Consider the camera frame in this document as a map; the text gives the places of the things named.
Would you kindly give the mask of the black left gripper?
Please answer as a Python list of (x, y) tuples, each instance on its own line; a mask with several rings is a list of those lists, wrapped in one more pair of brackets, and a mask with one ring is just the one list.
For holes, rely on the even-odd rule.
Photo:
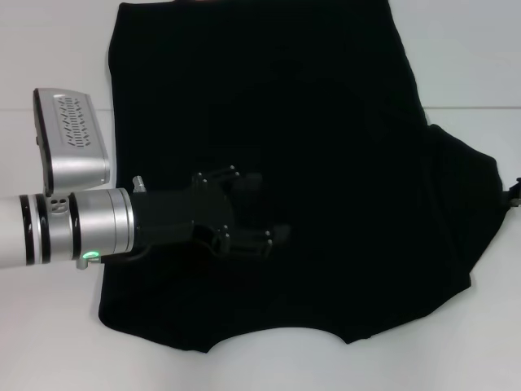
[(262, 183), (260, 173), (242, 174), (228, 165), (196, 172), (182, 190), (134, 192), (129, 197), (134, 218), (132, 249), (196, 242), (220, 257), (268, 257), (289, 240), (291, 227), (233, 226), (229, 199), (237, 191), (259, 191)]

